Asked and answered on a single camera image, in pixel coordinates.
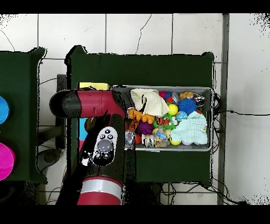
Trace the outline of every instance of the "green table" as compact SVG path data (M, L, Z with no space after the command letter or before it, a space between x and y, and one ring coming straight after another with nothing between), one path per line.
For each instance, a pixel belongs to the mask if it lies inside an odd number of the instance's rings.
M78 82L109 85L200 86L212 88L214 56L87 54L74 47L65 63L71 65L71 87ZM72 119L72 159L76 157L76 119ZM137 182L200 181L210 185L209 152L136 151Z
M0 96L9 103L11 113L0 125L0 142L15 154L7 181L45 183L36 168L37 152L37 71L44 48L29 53L0 52Z

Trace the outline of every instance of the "gray bin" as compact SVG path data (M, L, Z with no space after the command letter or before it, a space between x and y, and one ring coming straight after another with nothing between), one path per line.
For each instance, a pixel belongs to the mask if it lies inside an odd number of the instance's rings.
M207 119L207 139L208 143L205 145L196 145L192 143L191 145L168 145L167 147L161 147L161 148L146 148L144 145L139 144L136 145L136 150L141 151L153 151L153 152L159 152L159 151L201 151L206 152L212 148L212 142L213 142L213 105L214 105L214 92L211 88L208 87L170 87L170 86L112 86L110 90L119 92L123 101L124 101L124 107L127 112L127 109L132 106L133 101L130 96L130 90L131 89L157 89L159 91L170 91L170 92L185 92L185 91L192 91L195 94L199 94L201 96L205 97L205 105L201 107L202 113L206 116Z

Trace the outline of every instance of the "gray circle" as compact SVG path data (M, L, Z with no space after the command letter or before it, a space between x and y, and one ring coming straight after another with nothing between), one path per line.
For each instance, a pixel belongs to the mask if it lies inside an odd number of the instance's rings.
M97 148L98 148L99 152L105 153L105 152L112 150L112 143L110 140L103 139L103 140L98 142Z

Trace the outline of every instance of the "yellow object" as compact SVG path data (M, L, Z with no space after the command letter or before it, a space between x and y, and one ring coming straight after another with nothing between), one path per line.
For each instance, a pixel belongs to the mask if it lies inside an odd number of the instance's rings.
M142 112L139 112L133 108L130 108L128 110L128 116L129 119L134 119L136 118L136 120L142 120L142 122L148 122L148 124L153 124L154 122L154 116L149 115L149 114L142 114Z
M183 99L186 99L186 98L192 99L193 96L194 96L194 93L191 92L191 91L182 92L182 93L180 93L180 95L179 95L180 100L183 100Z
M170 129L166 129L165 133L166 133L167 138L171 138L171 130Z
M153 130L153 132L152 132L152 135L155 135L157 131L158 131L158 128L155 128L155 129Z
M171 138L170 138L170 143L171 143L172 145L179 145L181 142L173 142L173 141L171 140Z
M92 86L97 90L108 90L110 86L107 83L80 82L80 88Z
M170 111L168 112L169 115L175 115L178 112L178 107L175 104L170 104L169 106Z

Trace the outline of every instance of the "orange toy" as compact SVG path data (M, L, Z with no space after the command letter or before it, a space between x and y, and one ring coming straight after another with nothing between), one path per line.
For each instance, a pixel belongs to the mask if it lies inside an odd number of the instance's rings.
M130 108L128 110L128 116L130 119L136 118L136 120L142 120L143 122L148 122L148 124L153 124L154 122L154 116L149 114L142 114L142 112L139 112L135 110L134 108Z
M168 117L156 117L157 125L168 126L171 125Z
M183 100L183 99L186 99L186 98L192 99L193 96L194 96L194 94L191 91L182 92L182 93L180 93L180 100Z

